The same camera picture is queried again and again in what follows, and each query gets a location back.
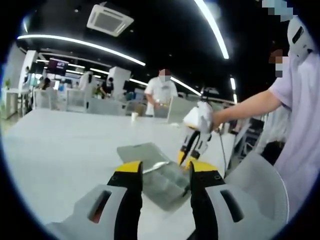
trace white tabletop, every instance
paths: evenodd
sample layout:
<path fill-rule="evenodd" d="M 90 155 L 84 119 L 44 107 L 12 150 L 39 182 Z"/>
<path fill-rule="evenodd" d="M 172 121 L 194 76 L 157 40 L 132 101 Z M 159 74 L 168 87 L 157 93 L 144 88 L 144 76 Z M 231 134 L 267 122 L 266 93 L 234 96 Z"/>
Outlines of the white tabletop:
<path fill-rule="evenodd" d="M 8 94 L 28 94 L 29 93 L 29 89 L 27 88 L 23 88 L 23 89 L 18 89 L 18 88 L 3 88 L 3 90 L 8 93 Z"/>
<path fill-rule="evenodd" d="M 40 222 L 60 222 L 71 215 L 74 203 L 98 184 L 106 184 L 123 164 L 117 147 L 155 143 L 172 161 L 177 160 L 184 128 L 165 119 L 93 115 L 33 110 L 3 138 L 13 180 Z M 229 162 L 235 137 L 222 136 Z M 224 176 L 224 157 L 213 133 L 201 157 Z M 185 240 L 195 229 L 190 201 L 175 212 L 165 212 L 142 195 L 139 239 Z"/>

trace lavender shirt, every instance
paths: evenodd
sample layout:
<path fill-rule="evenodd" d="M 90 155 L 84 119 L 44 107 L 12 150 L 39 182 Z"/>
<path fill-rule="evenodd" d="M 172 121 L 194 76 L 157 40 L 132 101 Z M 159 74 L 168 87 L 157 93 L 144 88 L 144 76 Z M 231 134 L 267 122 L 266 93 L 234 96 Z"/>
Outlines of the lavender shirt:
<path fill-rule="evenodd" d="M 281 78 L 269 89 L 291 109 L 290 132 L 274 167 L 289 198 L 291 219 L 303 205 L 320 169 L 320 55 L 299 64 L 289 53 Z"/>

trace ceiling air conditioner vent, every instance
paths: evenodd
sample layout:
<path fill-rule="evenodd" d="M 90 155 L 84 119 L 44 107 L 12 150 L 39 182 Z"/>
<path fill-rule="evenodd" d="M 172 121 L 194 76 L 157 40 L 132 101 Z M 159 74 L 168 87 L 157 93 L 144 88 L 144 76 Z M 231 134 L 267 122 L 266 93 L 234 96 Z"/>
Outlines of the ceiling air conditioner vent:
<path fill-rule="evenodd" d="M 118 37 L 134 20 L 101 5 L 94 5 L 86 27 Z"/>

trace floor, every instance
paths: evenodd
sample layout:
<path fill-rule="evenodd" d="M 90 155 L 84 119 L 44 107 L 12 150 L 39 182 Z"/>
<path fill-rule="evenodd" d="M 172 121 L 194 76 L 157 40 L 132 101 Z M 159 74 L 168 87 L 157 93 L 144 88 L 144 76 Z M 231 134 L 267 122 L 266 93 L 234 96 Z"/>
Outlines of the floor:
<path fill-rule="evenodd" d="M 6 134 L 6 132 L 15 125 L 21 117 L 18 113 L 12 115 L 9 119 L 0 118 L 0 128 L 1 134 Z"/>

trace white pillar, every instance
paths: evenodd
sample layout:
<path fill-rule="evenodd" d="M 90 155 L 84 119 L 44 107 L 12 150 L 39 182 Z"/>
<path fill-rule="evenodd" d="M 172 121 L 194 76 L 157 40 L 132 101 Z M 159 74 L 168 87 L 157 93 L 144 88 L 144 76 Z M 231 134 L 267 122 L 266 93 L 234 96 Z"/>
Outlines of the white pillar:
<path fill-rule="evenodd" d="M 124 92 L 125 81 L 130 79 L 131 71 L 115 66 L 109 70 L 108 78 L 113 78 L 113 96 Z"/>
<path fill-rule="evenodd" d="M 20 70 L 24 63 L 26 54 L 23 53 L 14 43 L 11 46 L 7 62 L 4 65 L 3 82 L 10 80 L 10 88 L 17 89 L 19 85 Z"/>
<path fill-rule="evenodd" d="M 24 62 L 22 64 L 20 77 L 19 77 L 19 84 L 18 89 L 21 91 L 24 86 L 25 77 L 26 77 L 26 67 L 29 67 L 31 69 L 31 65 L 37 60 L 38 53 L 35 50 L 28 50 L 26 52 Z"/>

